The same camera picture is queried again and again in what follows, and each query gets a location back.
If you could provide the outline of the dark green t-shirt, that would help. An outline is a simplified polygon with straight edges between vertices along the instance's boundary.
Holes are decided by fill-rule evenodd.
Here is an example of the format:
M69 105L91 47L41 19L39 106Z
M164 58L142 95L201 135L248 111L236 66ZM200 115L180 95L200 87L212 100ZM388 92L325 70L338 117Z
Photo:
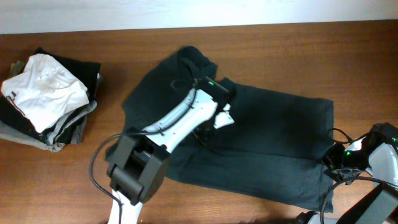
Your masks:
M176 107L194 79L215 78L217 66L187 46L161 61L123 102L126 131L158 121ZM333 210L332 180L318 163L332 146L333 102L237 85L234 123L204 146L194 135L174 150L169 179L318 211Z

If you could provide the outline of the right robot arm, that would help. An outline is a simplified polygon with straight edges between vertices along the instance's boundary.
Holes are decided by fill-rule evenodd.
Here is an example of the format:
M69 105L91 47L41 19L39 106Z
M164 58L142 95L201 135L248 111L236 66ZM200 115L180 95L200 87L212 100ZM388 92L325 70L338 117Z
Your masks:
M362 136L346 139L334 140L320 159L327 167L324 174L335 181L320 211L301 213L294 223L397 223L397 128L377 123ZM370 181L374 188L339 219L326 218L326 204L334 190L355 180Z

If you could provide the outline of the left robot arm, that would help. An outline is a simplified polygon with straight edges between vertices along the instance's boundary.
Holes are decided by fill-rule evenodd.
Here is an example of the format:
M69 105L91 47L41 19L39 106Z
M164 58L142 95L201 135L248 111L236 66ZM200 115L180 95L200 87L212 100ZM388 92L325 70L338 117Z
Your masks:
M107 159L113 196L109 223L137 222L143 204L162 185L173 150L189 134L204 143L215 130L233 124L229 104L235 95L233 81L205 77L163 118L119 139Z

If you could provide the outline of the black folded garment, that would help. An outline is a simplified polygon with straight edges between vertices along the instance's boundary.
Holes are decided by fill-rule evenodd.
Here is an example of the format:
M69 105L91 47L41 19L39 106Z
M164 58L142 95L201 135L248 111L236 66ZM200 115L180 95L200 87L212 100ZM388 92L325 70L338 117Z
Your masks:
M38 133L31 122L23 117L20 112L6 100L1 97L1 121L15 129L42 143L54 144L56 142L70 144L75 135L80 135L84 129L84 120L87 114L96 108L96 89L100 84L98 74L101 64L98 62L81 62L72 58L61 57L46 52L42 48L38 48L35 54L47 54L60 62L69 72L79 79L88 89L89 103L73 111L66 118L57 121L50 128Z

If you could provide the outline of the white folded garment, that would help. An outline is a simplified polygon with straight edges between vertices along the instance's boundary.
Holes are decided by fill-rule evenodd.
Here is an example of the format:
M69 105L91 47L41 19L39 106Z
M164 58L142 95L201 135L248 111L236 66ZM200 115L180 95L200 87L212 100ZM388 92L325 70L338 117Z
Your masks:
M1 93L38 133L89 103L87 87L47 54L29 57L24 71L3 81Z

